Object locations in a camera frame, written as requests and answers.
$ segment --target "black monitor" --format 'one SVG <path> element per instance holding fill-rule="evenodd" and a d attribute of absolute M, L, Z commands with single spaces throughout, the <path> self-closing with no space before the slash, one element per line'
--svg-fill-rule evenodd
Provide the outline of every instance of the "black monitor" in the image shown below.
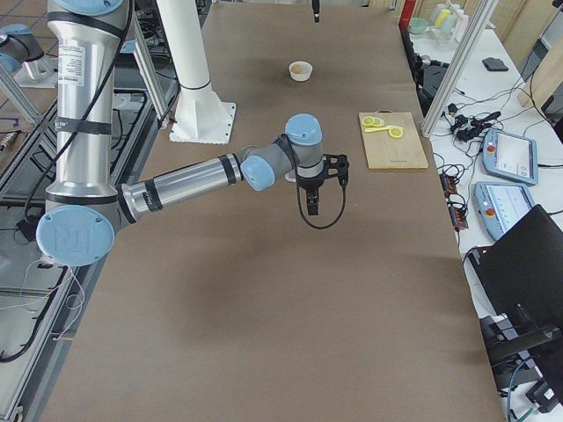
<path fill-rule="evenodd" d="M 538 327 L 563 330 L 563 232 L 537 205 L 474 265 L 497 314 L 519 335 Z M 529 350 L 563 404 L 563 339 Z"/>

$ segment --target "white bowl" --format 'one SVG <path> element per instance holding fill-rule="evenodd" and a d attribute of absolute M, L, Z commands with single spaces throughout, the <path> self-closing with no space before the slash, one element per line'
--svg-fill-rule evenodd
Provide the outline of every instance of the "white bowl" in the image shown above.
<path fill-rule="evenodd" d="M 313 67 L 308 62 L 293 62 L 289 65 L 291 79 L 297 82 L 304 82 L 311 77 Z"/>

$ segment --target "white pole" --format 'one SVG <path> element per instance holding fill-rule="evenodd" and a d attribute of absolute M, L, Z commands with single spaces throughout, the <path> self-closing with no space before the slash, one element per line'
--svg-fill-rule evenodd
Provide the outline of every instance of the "white pole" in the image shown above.
<path fill-rule="evenodd" d="M 157 0 L 166 39 L 181 83 L 171 141 L 229 143 L 236 111 L 222 103 L 209 80 L 194 0 Z"/>
<path fill-rule="evenodd" d="M 457 46 L 456 53 L 448 67 L 448 71 L 440 84 L 440 88 L 434 100 L 432 100 L 432 105 L 428 109 L 426 118 L 422 121 L 422 126 L 420 127 L 422 135 L 429 137 L 434 131 L 436 123 L 442 115 L 442 111 L 448 101 L 450 101 L 451 94 L 456 88 L 457 81 L 464 71 L 465 64 L 477 46 L 479 37 L 483 29 L 485 29 L 486 23 L 491 18 L 498 2 L 499 0 L 480 0 L 477 5 L 477 9 L 469 22 L 469 26 Z"/>

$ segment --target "wooden cutting board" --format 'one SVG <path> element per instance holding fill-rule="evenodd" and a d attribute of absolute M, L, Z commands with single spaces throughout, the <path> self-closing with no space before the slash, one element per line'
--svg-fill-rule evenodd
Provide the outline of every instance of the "wooden cutting board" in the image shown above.
<path fill-rule="evenodd" d="M 401 126 L 403 136 L 391 138 L 387 131 L 366 133 L 362 125 L 365 116 L 383 119 L 385 125 Z M 428 161 L 420 144 L 419 133 L 410 113 L 360 113 L 360 130 L 368 167 L 376 170 L 427 169 Z"/>

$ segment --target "white table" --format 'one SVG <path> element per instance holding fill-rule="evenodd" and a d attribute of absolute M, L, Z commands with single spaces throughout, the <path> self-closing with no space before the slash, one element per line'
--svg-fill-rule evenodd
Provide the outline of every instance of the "white table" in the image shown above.
<path fill-rule="evenodd" d="M 421 35 L 411 35 L 414 51 L 419 55 L 428 55 L 431 59 L 450 62 L 457 43 L 450 41 L 443 34 L 436 30 L 428 30 Z M 496 57 L 504 61 L 508 67 L 507 72 L 489 72 L 483 66 L 481 60 L 487 57 Z M 457 84 L 457 88 L 465 93 L 465 95 L 482 100 L 492 97 L 495 93 L 509 90 L 514 85 L 522 86 L 523 81 L 518 73 L 514 63 L 510 60 L 506 50 L 497 38 L 493 30 L 487 29 L 481 35 L 479 43 L 475 48 L 472 57 L 468 61 L 465 70 Z M 511 116 L 516 116 L 524 110 L 517 100 L 519 91 L 513 92 L 510 98 L 508 95 L 500 97 L 496 100 L 487 101 L 475 105 L 468 105 L 460 110 L 459 113 L 469 116 L 478 113 L 493 113 L 501 110 L 500 120 L 504 120 Z M 470 99 L 459 94 L 454 93 L 451 97 L 451 102 L 472 103 Z M 503 130 L 523 135 L 524 130 L 529 125 L 539 122 L 542 117 L 539 113 L 531 108 L 530 110 L 504 121 Z M 432 147 L 435 153 L 440 154 L 446 164 L 464 164 L 468 166 L 471 159 L 463 152 L 454 148 L 453 135 L 441 136 L 450 131 L 450 124 L 446 119 L 441 118 L 434 130 L 433 135 L 430 137 Z M 553 132 L 552 127 L 546 121 L 543 121 L 526 131 L 526 136 L 533 138 L 537 141 L 538 161 L 542 164 L 561 164 L 563 163 L 563 145 L 561 144 L 557 135 Z M 461 149 L 467 149 L 467 144 L 457 142 L 457 146 Z M 478 144 L 474 143 L 470 153 L 476 154 L 478 151 Z M 442 165 L 442 159 L 435 156 L 436 165 Z M 457 185 L 457 190 L 463 194 L 468 200 L 468 189 L 476 181 L 506 181 L 502 178 L 496 178 L 485 173 L 482 158 L 479 156 L 475 163 L 475 172 L 467 171 L 461 178 L 461 182 Z M 563 169 L 539 169 L 539 183 L 530 188 L 530 192 L 537 204 L 541 204 L 544 209 L 549 213 L 563 209 L 563 195 L 561 195 L 561 187 L 563 186 Z M 467 215 L 467 222 L 469 229 L 460 232 L 459 251 L 462 256 L 470 250 L 473 246 L 490 245 L 494 241 L 486 233 L 485 225 L 481 221 L 481 217 L 475 207 L 473 194 L 469 203 L 469 213 Z M 563 214 L 555 215 L 553 220 L 563 228 Z M 479 317 L 487 315 L 494 315 L 493 307 L 488 301 L 483 287 L 480 285 L 477 275 L 472 269 L 471 264 L 467 261 L 465 263 L 465 273 L 467 280 L 472 290 L 473 303 Z M 529 385 L 522 385 L 514 391 L 511 397 L 511 408 L 514 409 L 516 415 L 521 417 L 529 408 L 530 402 L 525 397 L 524 393 L 528 391 L 533 383 Z M 506 406 L 506 400 L 502 399 L 503 406 Z M 548 414 L 541 414 L 539 412 L 532 413 L 526 420 L 530 422 L 546 422 L 563 420 L 563 406 L 558 405 L 552 412 Z"/>

